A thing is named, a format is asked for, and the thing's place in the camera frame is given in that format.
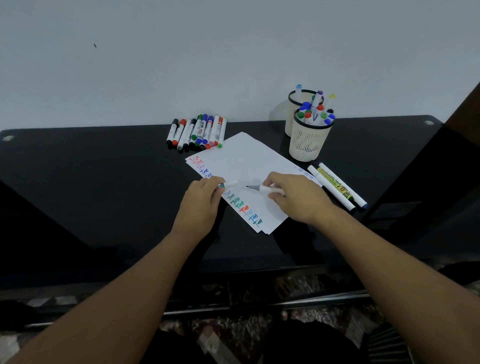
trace person's left arm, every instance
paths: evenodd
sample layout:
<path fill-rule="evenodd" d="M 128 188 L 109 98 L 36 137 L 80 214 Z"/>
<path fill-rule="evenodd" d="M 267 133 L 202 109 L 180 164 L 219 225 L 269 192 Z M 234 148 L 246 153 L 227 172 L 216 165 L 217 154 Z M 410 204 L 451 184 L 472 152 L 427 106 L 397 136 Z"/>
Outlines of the person's left arm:
<path fill-rule="evenodd" d="M 9 364 L 140 362 L 183 263 L 213 226 L 222 182 L 193 181 L 159 245 L 31 340 Z"/>

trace black pants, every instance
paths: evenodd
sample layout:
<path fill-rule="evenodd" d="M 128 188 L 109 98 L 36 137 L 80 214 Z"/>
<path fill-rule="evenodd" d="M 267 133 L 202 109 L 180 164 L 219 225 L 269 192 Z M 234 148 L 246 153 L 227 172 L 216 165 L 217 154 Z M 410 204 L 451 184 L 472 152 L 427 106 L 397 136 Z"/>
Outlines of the black pants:
<path fill-rule="evenodd" d="M 351 340 L 318 321 L 276 322 L 266 338 L 263 355 L 264 364 L 367 362 Z M 206 363 L 206 357 L 194 340 L 159 330 L 141 361 L 153 363 Z"/>

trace wall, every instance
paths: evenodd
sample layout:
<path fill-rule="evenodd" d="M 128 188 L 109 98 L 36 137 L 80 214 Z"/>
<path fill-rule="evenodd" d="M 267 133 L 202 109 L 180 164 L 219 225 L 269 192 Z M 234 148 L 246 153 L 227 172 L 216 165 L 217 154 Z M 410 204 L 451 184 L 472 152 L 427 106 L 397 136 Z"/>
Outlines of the wall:
<path fill-rule="evenodd" d="M 278 120 L 297 83 L 339 117 L 446 121 L 480 79 L 478 19 L 478 0 L 2 0 L 0 129 Z"/>

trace paper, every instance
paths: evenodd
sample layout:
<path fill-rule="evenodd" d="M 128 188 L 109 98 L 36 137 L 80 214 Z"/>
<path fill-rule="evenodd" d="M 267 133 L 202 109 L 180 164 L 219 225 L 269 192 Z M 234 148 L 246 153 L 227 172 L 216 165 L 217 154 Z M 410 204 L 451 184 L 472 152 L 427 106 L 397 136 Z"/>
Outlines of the paper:
<path fill-rule="evenodd" d="M 287 215 L 267 194 L 247 185 L 262 184 L 271 171 L 303 174 L 320 184 L 310 173 L 246 133 L 227 139 L 222 149 L 204 150 L 185 160 L 203 177 L 215 175 L 226 181 L 238 180 L 239 184 L 225 191 L 222 197 L 256 232 L 262 230 L 266 234 L 272 233 Z"/>

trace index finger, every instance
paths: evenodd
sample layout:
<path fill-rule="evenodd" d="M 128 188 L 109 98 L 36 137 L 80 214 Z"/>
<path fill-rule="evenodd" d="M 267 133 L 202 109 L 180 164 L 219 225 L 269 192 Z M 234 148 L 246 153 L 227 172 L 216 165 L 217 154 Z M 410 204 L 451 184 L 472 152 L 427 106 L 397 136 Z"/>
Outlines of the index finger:
<path fill-rule="evenodd" d="M 218 185 L 223 182 L 225 182 L 225 180 L 222 177 L 212 176 L 208 179 L 202 189 L 206 189 L 210 194 L 212 194 L 213 191 L 217 189 Z"/>
<path fill-rule="evenodd" d="M 267 179 L 262 183 L 264 186 L 275 184 L 276 187 L 282 187 L 282 182 L 285 181 L 285 175 L 278 172 L 270 172 Z"/>

